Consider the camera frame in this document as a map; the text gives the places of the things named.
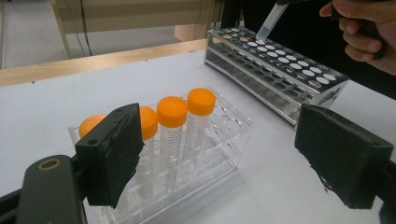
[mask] white tabletop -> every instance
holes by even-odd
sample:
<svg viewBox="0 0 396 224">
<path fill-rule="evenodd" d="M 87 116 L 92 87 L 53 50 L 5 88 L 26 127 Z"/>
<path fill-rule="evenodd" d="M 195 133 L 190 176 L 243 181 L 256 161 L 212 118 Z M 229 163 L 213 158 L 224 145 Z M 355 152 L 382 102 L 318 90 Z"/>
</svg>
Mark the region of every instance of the white tabletop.
<svg viewBox="0 0 396 224">
<path fill-rule="evenodd" d="M 292 127 L 204 57 L 196 51 L 0 88 L 0 195 L 19 189 L 33 162 L 74 155 L 67 128 L 88 116 L 210 86 L 255 124 L 245 154 L 230 176 L 154 223 L 379 223 L 379 199 L 371 210 L 351 210 L 326 192 L 294 148 Z M 331 109 L 396 145 L 396 101 L 349 81 Z"/>
</svg>

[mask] finger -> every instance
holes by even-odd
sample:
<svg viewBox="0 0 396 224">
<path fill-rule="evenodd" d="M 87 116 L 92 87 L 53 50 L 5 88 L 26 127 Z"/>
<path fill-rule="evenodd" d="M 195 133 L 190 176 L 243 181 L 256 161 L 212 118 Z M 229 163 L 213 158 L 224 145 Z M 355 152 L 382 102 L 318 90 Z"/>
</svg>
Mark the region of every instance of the finger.
<svg viewBox="0 0 396 224">
<path fill-rule="evenodd" d="M 361 62 L 361 63 L 368 63 L 370 62 L 373 58 L 374 58 L 374 54 L 367 52 L 367 51 L 363 51 L 363 50 L 359 50 L 359 49 L 355 49 L 352 46 L 348 45 L 346 46 L 346 54 L 353 60 L 357 61 L 357 62 Z"/>
<path fill-rule="evenodd" d="M 339 27 L 342 31 L 349 34 L 356 34 L 361 28 L 360 22 L 354 19 L 341 19 Z"/>
<path fill-rule="evenodd" d="M 364 19 L 378 23 L 394 20 L 396 1 L 332 0 L 336 10 L 348 18 Z"/>
<path fill-rule="evenodd" d="M 355 35 L 344 33 L 343 38 L 354 49 L 366 52 L 376 53 L 381 49 L 382 46 L 381 41 L 373 39 L 367 35 L 362 35 L 360 33 L 357 33 Z"/>
<path fill-rule="evenodd" d="M 321 17 L 330 17 L 332 15 L 332 2 L 329 2 L 326 6 L 322 7 L 319 11 L 319 15 Z"/>
</svg>

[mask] wooden strip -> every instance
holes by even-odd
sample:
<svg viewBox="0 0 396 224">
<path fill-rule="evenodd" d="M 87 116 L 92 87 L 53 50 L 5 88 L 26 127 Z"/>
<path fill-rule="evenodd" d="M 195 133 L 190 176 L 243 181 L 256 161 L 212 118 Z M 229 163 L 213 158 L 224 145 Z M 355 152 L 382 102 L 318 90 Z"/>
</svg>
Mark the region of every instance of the wooden strip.
<svg viewBox="0 0 396 224">
<path fill-rule="evenodd" d="M 41 63 L 0 71 L 0 87 L 33 82 L 52 77 L 86 73 L 126 63 L 139 62 L 190 51 L 203 50 L 206 40 L 163 45 L 146 49 L 134 49 L 117 53 L 72 59 L 55 63 Z"/>
</svg>

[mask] test tube rack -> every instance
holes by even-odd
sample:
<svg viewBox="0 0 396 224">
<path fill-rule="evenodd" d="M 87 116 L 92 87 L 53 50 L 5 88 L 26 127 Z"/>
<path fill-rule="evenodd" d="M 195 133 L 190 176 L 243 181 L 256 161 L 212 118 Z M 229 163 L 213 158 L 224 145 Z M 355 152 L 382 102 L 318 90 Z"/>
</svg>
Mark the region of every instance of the test tube rack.
<svg viewBox="0 0 396 224">
<path fill-rule="evenodd" d="M 180 163 L 176 168 L 176 185 L 169 190 L 164 184 L 166 172 L 161 171 L 160 134 L 157 133 L 154 136 L 152 178 L 145 183 L 137 183 L 136 179 L 132 178 L 121 194 L 116 209 L 98 207 L 96 211 L 101 223 L 148 223 L 172 207 L 213 186 L 236 169 L 253 131 L 253 123 L 221 95 L 212 91 L 216 95 L 216 105 L 209 116 L 201 153 L 197 158 L 182 161 L 183 151 L 181 151 L 178 158 Z M 181 97 L 184 100 L 187 99 L 187 95 Z M 69 133 L 75 144 L 79 140 L 78 127 L 70 127 Z M 185 136 L 186 127 L 183 127 L 181 148 L 184 146 Z M 191 179 L 190 175 L 183 173 L 183 168 L 190 167 L 194 159 L 198 159 L 198 163 Z M 152 196 L 146 199 L 141 198 L 138 191 L 148 183 L 152 186 Z"/>
<path fill-rule="evenodd" d="M 245 27 L 208 31 L 205 63 L 292 125 L 297 124 L 302 104 L 330 107 L 349 80 L 275 41 L 257 40 Z"/>
</svg>

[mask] gray floor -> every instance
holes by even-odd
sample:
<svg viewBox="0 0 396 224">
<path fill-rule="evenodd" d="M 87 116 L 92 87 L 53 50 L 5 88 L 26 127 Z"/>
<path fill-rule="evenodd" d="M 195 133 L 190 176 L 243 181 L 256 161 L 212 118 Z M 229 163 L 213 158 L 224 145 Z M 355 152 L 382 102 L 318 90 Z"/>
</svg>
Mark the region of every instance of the gray floor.
<svg viewBox="0 0 396 224">
<path fill-rule="evenodd" d="M 0 0 L 5 6 L 3 68 L 65 60 L 49 0 Z M 68 35 L 74 57 L 88 56 L 83 34 Z M 93 55 L 179 42 L 174 27 L 88 33 Z"/>
</svg>

